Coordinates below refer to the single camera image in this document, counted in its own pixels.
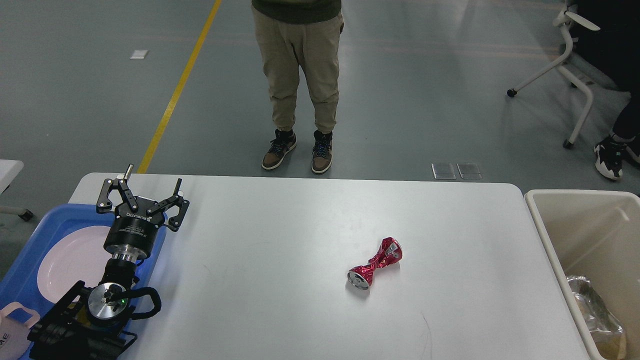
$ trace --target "sneaker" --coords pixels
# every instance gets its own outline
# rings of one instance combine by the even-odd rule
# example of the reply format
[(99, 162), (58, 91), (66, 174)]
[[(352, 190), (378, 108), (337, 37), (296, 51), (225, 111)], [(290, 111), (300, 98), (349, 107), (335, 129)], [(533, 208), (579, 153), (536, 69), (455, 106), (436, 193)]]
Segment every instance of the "sneaker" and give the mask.
[(293, 130), (280, 131), (276, 129), (276, 138), (271, 141), (271, 147), (262, 159), (262, 167), (265, 170), (273, 170), (279, 167), (284, 156), (296, 147), (296, 134)]
[(608, 136), (599, 142), (593, 152), (596, 154), (596, 169), (611, 180), (622, 178), (622, 152), (626, 144), (614, 142)]
[(333, 145), (333, 133), (322, 134), (320, 131), (316, 130), (314, 132), (314, 138), (316, 138), (316, 144), (314, 145), (311, 170), (316, 174), (322, 174), (329, 169), (333, 159), (331, 150)]
[(629, 157), (640, 164), (640, 136), (636, 136), (636, 139), (627, 144), (627, 154)]

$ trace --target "white chair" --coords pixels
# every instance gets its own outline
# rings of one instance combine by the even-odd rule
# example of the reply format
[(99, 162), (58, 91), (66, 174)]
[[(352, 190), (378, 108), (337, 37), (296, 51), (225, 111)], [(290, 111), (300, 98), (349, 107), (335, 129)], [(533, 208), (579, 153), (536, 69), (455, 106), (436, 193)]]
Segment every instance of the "white chair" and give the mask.
[(514, 88), (510, 88), (507, 90), (507, 96), (514, 97), (522, 88), (531, 84), (535, 79), (538, 79), (540, 76), (546, 74), (549, 70), (556, 68), (560, 74), (562, 74), (567, 80), (571, 81), (573, 86), (576, 86), (580, 89), (586, 96), (587, 102), (582, 109), (582, 113), (578, 118), (578, 121), (569, 136), (568, 139), (564, 141), (563, 147), (567, 149), (571, 149), (575, 143), (575, 139), (578, 137), (580, 130), (582, 129), (582, 125), (584, 125), (584, 121), (589, 115), (591, 111), (591, 106), (593, 105), (593, 92), (587, 86), (585, 82), (578, 78), (573, 72), (580, 73), (580, 76), (586, 76), (591, 78), (593, 81), (597, 82), (599, 85), (604, 88), (616, 89), (616, 85), (608, 76), (606, 76), (602, 71), (598, 70), (596, 67), (592, 66), (586, 60), (582, 59), (578, 54), (573, 53), (573, 38), (569, 33), (569, 28), (574, 24), (580, 24), (585, 28), (591, 31), (598, 31), (600, 28), (593, 24), (591, 21), (583, 18), (578, 15), (574, 11), (572, 11), (572, 7), (575, 5), (575, 0), (566, 0), (565, 8), (563, 8), (558, 16), (553, 20), (553, 25), (560, 29), (560, 34), (564, 39), (564, 53), (560, 55), (557, 59), (549, 63), (547, 66), (543, 67), (540, 71), (532, 75), (529, 79), (526, 79), (518, 86)]
[[(11, 184), (23, 167), (24, 164), (22, 161), (0, 159), (0, 189), (2, 192), (9, 187), (9, 184)], [(12, 206), (0, 206), (0, 213), (18, 215), (24, 221), (29, 221), (33, 218), (33, 213), (29, 210), (14, 208)]]

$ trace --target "white label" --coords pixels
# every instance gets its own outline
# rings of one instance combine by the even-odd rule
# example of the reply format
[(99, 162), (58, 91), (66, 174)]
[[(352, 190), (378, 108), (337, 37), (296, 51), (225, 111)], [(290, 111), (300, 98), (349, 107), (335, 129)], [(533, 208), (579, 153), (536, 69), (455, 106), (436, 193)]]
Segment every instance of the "white label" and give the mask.
[(396, 251), (397, 249), (398, 249), (398, 245), (396, 245), (396, 243), (391, 243), (391, 245), (389, 245), (389, 247), (387, 248), (387, 251), (385, 251), (385, 255), (389, 256), (389, 254)]

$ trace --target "person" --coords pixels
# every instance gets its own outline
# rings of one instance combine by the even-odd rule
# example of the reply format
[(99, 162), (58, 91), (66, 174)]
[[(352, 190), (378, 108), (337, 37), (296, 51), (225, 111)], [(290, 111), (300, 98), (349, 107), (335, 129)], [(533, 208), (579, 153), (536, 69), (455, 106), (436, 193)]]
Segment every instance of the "person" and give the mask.
[(578, 13), (601, 27), (589, 31), (575, 26), (576, 51), (607, 74), (616, 85), (631, 93), (611, 132), (593, 148), (595, 167), (611, 180), (622, 178), (622, 160), (640, 163), (640, 17), (634, 0), (580, 0)]
[(277, 168), (296, 147), (293, 126), (302, 68), (315, 113), (311, 169), (322, 174), (333, 161), (339, 96), (338, 44), (344, 27), (342, 2), (252, 0), (252, 11), (276, 127), (276, 137), (262, 159), (262, 167)]

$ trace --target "red crushed can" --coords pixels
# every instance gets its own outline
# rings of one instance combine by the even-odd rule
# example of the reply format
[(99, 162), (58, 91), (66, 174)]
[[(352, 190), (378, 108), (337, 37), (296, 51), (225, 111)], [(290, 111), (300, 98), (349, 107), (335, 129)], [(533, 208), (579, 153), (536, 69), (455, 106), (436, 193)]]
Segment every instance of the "red crushed can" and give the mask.
[(366, 265), (356, 266), (349, 270), (347, 279), (358, 289), (368, 290), (373, 283), (373, 272), (375, 269), (395, 264), (402, 259), (402, 249), (394, 238), (385, 238), (378, 249), (378, 252)]

